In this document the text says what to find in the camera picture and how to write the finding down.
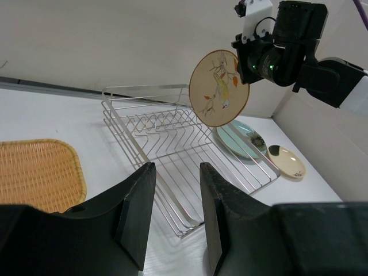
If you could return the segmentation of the small cream plate black spot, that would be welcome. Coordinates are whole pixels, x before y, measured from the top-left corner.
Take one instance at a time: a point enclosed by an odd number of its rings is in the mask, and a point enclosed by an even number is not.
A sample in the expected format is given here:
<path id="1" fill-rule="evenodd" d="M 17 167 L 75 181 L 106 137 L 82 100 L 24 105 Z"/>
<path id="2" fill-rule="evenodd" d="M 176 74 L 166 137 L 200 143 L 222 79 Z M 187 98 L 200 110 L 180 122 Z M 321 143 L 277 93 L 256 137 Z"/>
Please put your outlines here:
<path id="1" fill-rule="evenodd" d="M 303 161 L 292 151 L 280 145 L 271 145 L 267 150 L 270 161 L 281 174 L 293 181 L 301 181 L 306 175 Z"/>

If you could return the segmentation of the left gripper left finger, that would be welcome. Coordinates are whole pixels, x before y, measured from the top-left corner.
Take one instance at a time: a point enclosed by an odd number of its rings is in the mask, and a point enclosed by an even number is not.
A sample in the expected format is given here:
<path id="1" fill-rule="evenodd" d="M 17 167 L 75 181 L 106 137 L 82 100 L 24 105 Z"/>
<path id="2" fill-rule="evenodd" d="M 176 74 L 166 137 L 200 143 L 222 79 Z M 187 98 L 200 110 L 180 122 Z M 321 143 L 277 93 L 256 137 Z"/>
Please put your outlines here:
<path id="1" fill-rule="evenodd" d="M 63 213 L 1 206 L 2 275 L 138 275 L 156 187 L 148 162 Z"/>

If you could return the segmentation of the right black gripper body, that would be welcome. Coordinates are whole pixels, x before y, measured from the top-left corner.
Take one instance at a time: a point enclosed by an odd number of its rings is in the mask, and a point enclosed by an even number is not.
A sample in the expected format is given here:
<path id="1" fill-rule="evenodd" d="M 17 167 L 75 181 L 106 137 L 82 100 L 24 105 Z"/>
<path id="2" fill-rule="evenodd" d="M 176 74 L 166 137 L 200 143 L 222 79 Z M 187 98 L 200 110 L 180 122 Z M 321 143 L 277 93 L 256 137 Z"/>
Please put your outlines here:
<path id="1" fill-rule="evenodd" d="M 290 86 L 304 63 L 317 65 L 316 47 L 328 16 L 326 5 L 303 1 L 281 1 L 276 17 L 270 17 L 271 32 L 243 44 L 236 35 L 236 50 L 242 84 L 267 79 L 278 86 Z"/>

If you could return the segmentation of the woven bamboo square tray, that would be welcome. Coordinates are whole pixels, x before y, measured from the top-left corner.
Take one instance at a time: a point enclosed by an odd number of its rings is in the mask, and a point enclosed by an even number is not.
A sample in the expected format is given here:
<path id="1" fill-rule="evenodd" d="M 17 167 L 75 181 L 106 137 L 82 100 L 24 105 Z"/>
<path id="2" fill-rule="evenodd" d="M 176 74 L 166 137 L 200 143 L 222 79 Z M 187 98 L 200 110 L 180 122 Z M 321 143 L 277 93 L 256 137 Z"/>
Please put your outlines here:
<path id="1" fill-rule="evenodd" d="M 86 182 L 76 150 L 56 139 L 1 142 L 1 203 L 63 213 L 81 204 Z"/>

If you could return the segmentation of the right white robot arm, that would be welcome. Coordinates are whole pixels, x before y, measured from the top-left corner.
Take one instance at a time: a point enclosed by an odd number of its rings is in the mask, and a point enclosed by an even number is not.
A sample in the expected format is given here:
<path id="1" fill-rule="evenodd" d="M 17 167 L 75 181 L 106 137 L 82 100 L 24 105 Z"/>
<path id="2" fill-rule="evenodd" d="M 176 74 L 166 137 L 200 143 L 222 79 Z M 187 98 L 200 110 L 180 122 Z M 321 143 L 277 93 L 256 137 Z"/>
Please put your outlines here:
<path id="1" fill-rule="evenodd" d="M 235 37 L 236 71 L 242 84 L 266 79 L 277 86 L 305 89 L 329 106 L 367 116 L 367 70 L 338 57 L 317 60 L 315 53 L 328 17 L 326 5 L 281 1 L 276 17 L 271 1 L 239 1 L 244 19 Z"/>

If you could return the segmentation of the beige plate with bird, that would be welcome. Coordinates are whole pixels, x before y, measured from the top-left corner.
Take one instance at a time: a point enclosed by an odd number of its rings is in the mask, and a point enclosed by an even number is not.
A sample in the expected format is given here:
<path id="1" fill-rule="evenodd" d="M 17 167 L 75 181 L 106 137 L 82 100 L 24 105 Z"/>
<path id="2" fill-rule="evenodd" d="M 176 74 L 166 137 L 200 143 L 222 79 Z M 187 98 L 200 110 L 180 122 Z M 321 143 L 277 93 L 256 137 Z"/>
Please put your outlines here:
<path id="1" fill-rule="evenodd" d="M 193 112 L 208 127 L 220 127 L 244 110 L 250 86 L 241 83 L 234 53 L 219 49 L 209 52 L 196 65 L 189 82 Z"/>

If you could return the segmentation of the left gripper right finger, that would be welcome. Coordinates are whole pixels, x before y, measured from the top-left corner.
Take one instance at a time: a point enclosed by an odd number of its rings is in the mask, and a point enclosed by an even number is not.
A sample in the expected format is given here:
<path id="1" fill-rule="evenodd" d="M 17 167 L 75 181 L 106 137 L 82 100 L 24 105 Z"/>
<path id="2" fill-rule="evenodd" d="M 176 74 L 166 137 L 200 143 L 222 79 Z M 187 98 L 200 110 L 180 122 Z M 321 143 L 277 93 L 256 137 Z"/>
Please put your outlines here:
<path id="1" fill-rule="evenodd" d="M 200 164 L 212 275 L 366 275 L 367 203 L 268 206 Z"/>

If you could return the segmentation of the teal plate with flower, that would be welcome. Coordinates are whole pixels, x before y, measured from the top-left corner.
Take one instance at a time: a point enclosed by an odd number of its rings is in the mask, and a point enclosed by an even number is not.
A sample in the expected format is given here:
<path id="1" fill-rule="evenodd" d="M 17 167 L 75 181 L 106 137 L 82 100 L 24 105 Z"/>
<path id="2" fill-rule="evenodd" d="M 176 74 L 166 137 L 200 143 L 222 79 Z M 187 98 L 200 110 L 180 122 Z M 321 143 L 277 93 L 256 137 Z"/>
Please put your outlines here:
<path id="1" fill-rule="evenodd" d="M 233 120 L 231 124 L 261 153 L 267 152 L 263 137 L 252 127 L 238 120 Z M 229 127 L 229 124 L 216 128 L 216 132 L 221 142 L 235 154 L 246 159 L 259 159 L 258 154 Z"/>

